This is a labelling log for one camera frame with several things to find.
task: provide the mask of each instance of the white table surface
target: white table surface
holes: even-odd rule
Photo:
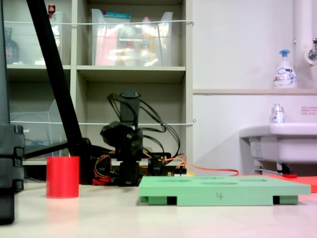
[[[46,199],[25,184],[0,238],[317,238],[317,194],[299,205],[177,207],[140,204],[137,187],[80,186],[80,198]]]

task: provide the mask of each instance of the white shelf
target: white shelf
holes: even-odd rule
[[[317,95],[317,89],[193,89],[194,95]]]
[[[121,162],[122,161],[112,160],[111,161],[111,165],[119,166]],[[167,164],[166,166],[177,166],[177,165],[179,165],[179,163],[180,163],[180,161],[172,161],[169,164]],[[141,161],[139,164],[141,166],[147,166],[148,165],[148,161]]]
[[[186,72],[186,67],[78,65],[77,71],[88,82],[181,83]]]
[[[48,82],[45,65],[7,64],[9,82]],[[70,82],[70,65],[63,65],[67,82]]]
[[[119,166],[121,163],[121,161],[117,161],[117,160],[112,160],[111,164],[113,166]],[[167,164],[167,166],[177,166],[179,165],[180,161],[172,161],[169,164]],[[23,165],[47,165],[47,161],[46,160],[24,160],[22,162]],[[148,165],[148,161],[141,161],[140,162],[141,166],[147,166]]]
[[[88,0],[88,2],[109,5],[179,5],[182,0]]]
[[[46,160],[24,160],[22,161],[23,165],[47,165]]]

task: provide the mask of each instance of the plastic storage box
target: plastic storage box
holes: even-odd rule
[[[71,25],[62,12],[55,12],[51,25],[62,64],[70,64]],[[33,24],[4,23],[7,64],[45,65]]]
[[[107,66],[171,66],[171,21],[162,23],[107,24],[103,13],[92,9],[92,63]]]
[[[12,124],[23,126],[26,152],[39,149],[42,146],[54,145],[66,141],[64,128],[55,100],[48,112],[10,113],[10,120]],[[67,150],[49,153],[40,156],[40,158],[64,155],[67,155]]]

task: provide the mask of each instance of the green block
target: green block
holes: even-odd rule
[[[310,194],[309,185],[265,176],[248,177],[143,177],[142,202],[178,206],[245,206],[298,204],[298,195]]]
[[[298,204],[298,196],[280,196],[279,204]]]
[[[149,198],[148,197],[140,197],[140,202],[148,202]]]
[[[167,197],[149,197],[149,205],[167,205]]]

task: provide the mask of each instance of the red cylinder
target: red cylinder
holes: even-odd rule
[[[47,198],[74,198],[79,195],[79,157],[48,157]]]

